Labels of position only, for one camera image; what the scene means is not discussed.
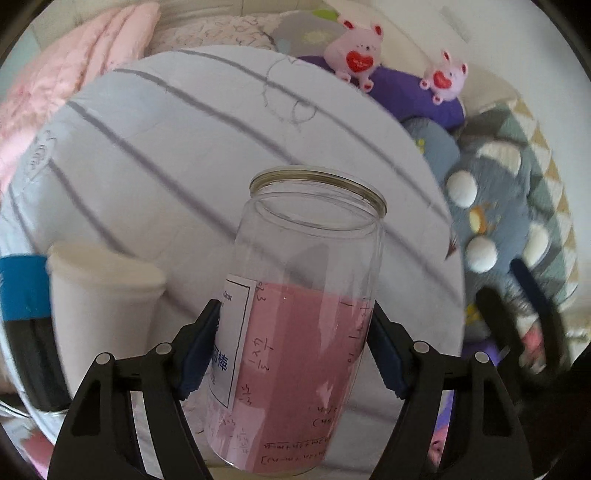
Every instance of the striped table surface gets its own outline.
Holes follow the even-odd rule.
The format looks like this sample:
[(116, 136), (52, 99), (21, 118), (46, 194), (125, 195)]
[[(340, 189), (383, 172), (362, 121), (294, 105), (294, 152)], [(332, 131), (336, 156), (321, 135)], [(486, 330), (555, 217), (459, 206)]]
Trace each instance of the striped table surface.
[[(85, 240), (155, 263), (168, 290), (150, 342), (170, 340), (219, 295), (250, 179), (286, 164), (335, 168), (383, 193), (377, 299), (412, 337), (458, 353), (462, 262), (459, 253), (446, 259), (450, 215), (427, 163), (371, 98), (271, 51), (166, 52), (85, 87), (23, 155), (2, 201), (0, 253)], [(202, 397), (185, 405), (196, 432)], [(326, 472), (367, 478), (400, 407), (364, 355)], [(218, 463), (201, 437), (207, 461)]]

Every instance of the transparent glass cup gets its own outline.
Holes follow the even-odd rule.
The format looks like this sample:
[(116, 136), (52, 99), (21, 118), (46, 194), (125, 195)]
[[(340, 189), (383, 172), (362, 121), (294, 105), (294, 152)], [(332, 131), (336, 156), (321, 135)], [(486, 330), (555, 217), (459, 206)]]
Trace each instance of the transparent glass cup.
[(384, 198), (339, 172), (275, 168), (251, 183), (223, 293), (206, 436), (260, 475), (318, 465), (374, 305)]

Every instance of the white cup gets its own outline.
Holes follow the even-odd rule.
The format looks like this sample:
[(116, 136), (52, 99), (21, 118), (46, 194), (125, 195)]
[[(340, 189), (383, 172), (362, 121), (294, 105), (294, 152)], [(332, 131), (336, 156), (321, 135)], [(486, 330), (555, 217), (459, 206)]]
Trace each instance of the white cup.
[(57, 350), (70, 395), (99, 353), (143, 355), (166, 277), (156, 266), (99, 245), (58, 242), (47, 269)]

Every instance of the bed headboard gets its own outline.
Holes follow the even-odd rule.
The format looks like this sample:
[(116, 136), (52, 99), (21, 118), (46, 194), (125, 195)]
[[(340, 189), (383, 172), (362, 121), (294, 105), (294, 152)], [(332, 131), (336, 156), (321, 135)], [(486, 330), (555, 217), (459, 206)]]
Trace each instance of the bed headboard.
[[(322, 0), (157, 0), (161, 17), (156, 29), (190, 23), (212, 15), (248, 15), (256, 12), (310, 10)], [(31, 28), (41, 49), (73, 28), (111, 7), (138, 3), (134, 0), (53, 0), (33, 21)]]

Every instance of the pink toy bear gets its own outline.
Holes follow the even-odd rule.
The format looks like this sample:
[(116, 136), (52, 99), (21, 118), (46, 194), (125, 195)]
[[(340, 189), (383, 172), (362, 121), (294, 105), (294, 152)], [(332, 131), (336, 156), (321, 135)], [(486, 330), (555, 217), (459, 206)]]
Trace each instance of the pink toy bear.
[(324, 59), (338, 78), (350, 82), (355, 77), (359, 88), (370, 92), (374, 83), (369, 76), (380, 64), (384, 30), (374, 23), (367, 29), (356, 27), (349, 20), (339, 21), (348, 30), (326, 47)]
[(429, 67), (419, 84), (423, 90), (431, 89), (435, 105), (455, 100), (468, 77), (468, 65), (453, 63), (447, 50), (442, 50), (441, 55), (443, 62)]

